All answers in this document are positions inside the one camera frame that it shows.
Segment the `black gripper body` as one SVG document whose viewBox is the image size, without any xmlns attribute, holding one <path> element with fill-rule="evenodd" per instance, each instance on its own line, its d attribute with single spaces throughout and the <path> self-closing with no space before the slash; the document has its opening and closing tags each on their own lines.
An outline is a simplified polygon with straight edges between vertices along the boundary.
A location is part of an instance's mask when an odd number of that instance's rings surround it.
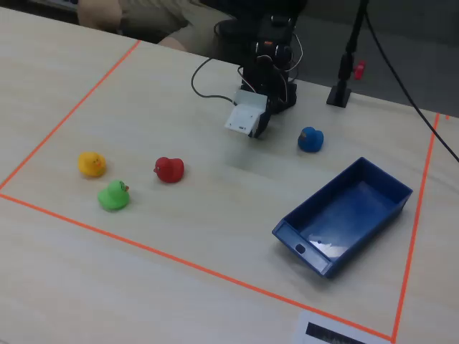
<svg viewBox="0 0 459 344">
<path fill-rule="evenodd" d="M 260 89 L 271 101 L 288 104 L 288 85 L 283 72 L 271 57 L 257 57 L 256 66 L 260 73 Z"/>
</svg>

